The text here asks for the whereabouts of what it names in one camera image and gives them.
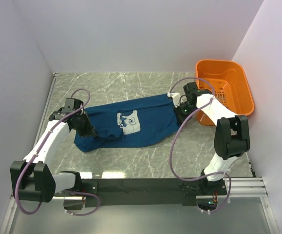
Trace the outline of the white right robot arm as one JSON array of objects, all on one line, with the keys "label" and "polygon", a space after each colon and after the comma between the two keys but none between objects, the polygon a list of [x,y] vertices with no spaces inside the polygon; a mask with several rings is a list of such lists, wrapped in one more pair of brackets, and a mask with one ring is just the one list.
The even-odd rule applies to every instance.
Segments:
[{"label": "white right robot arm", "polygon": [[181,123],[180,128],[199,111],[206,114],[216,127],[213,143],[215,153],[199,177],[175,177],[187,182],[199,180],[200,192],[208,195],[215,190],[216,182],[227,176],[234,161],[250,149],[248,119],[221,104],[213,93],[214,89],[200,90],[195,82],[190,82],[184,86],[184,91],[187,99],[185,102],[177,92],[170,91],[167,94],[173,101],[173,109]]}]

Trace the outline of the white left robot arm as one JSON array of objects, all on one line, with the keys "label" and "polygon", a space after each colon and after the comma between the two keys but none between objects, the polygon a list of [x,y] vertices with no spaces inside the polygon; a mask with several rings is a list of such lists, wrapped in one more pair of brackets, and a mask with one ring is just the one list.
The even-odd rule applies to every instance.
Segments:
[{"label": "white left robot arm", "polygon": [[22,161],[12,163],[10,174],[16,201],[50,202],[56,193],[64,190],[72,196],[81,193],[79,172],[64,171],[53,175],[49,165],[71,130],[82,137],[96,135],[85,105],[79,99],[67,98],[64,107],[51,114],[45,132],[32,151]]}]

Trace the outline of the blue t shirt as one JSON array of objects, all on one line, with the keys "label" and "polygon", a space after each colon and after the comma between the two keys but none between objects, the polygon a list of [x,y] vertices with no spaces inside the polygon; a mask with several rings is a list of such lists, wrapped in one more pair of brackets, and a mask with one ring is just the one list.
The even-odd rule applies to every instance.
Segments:
[{"label": "blue t shirt", "polygon": [[99,148],[141,148],[155,145],[179,129],[167,94],[86,108],[96,136],[76,134],[74,144],[84,152]]}]

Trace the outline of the orange plastic basket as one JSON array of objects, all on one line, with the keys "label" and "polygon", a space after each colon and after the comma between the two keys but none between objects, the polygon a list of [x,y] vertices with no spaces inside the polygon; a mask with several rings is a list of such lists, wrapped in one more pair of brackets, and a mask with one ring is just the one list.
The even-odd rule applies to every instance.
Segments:
[{"label": "orange plastic basket", "polygon": [[195,75],[213,87],[216,99],[238,115],[249,116],[254,101],[241,65],[228,60],[204,59],[196,63]]}]

